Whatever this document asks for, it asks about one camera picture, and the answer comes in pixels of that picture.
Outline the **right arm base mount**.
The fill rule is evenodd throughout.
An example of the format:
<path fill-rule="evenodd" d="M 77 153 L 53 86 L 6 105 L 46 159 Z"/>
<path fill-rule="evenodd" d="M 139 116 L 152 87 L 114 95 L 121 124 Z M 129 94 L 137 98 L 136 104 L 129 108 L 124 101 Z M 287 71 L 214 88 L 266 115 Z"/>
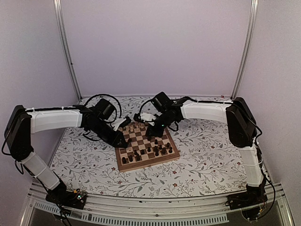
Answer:
<path fill-rule="evenodd" d="M 258 220 L 268 200 L 265 189 L 248 185 L 246 188 L 245 192 L 228 195 L 225 206 L 228 206 L 230 210 L 248 207 L 242 211 L 243 217 L 249 221 Z"/>

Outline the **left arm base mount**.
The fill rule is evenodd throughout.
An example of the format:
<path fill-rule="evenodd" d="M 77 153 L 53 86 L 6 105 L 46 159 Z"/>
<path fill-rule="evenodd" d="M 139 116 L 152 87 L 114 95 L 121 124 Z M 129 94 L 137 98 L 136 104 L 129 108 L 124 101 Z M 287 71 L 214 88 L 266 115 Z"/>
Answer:
<path fill-rule="evenodd" d="M 68 191 L 66 189 L 56 188 L 48 190 L 46 201 L 58 204 L 59 206 L 66 206 L 75 209 L 83 210 L 87 200 L 87 192 L 76 189 Z"/>

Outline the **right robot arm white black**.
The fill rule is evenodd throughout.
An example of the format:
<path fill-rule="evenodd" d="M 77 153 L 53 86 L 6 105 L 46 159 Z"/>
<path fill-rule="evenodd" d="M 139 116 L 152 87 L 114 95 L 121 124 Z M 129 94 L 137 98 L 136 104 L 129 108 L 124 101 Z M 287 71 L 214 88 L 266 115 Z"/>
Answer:
<path fill-rule="evenodd" d="M 160 92 L 150 103 L 160 113 L 138 113 L 139 119 L 147 122 L 148 137 L 161 137 L 166 127 L 184 119 L 201 119 L 225 123 L 228 127 L 229 141 L 238 149 L 246 172 L 246 191 L 227 197 L 231 209 L 247 207 L 268 200 L 265 185 L 268 183 L 263 172 L 262 152 L 258 137 L 262 131 L 256 124 L 248 105 L 241 97 L 229 102 L 195 100 L 185 96 L 170 99 Z"/>

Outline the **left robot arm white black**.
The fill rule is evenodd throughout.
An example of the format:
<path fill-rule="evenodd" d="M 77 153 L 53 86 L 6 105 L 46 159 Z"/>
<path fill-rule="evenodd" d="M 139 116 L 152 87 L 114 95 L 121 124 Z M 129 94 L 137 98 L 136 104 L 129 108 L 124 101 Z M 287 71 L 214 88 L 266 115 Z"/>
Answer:
<path fill-rule="evenodd" d="M 102 141 L 113 147 L 126 148 L 128 142 L 119 128 L 128 125 L 131 120 L 117 114 L 112 121 L 108 119 L 116 108 L 102 98 L 91 107 L 73 105 L 71 107 L 53 107 L 26 109 L 17 105 L 4 132 L 4 145 L 8 147 L 8 156 L 21 164 L 20 172 L 27 170 L 45 187 L 48 198 L 63 206 L 84 204 L 86 192 L 80 189 L 68 191 L 65 183 L 34 152 L 31 135 L 37 132 L 62 129 L 83 128 L 94 132 Z"/>

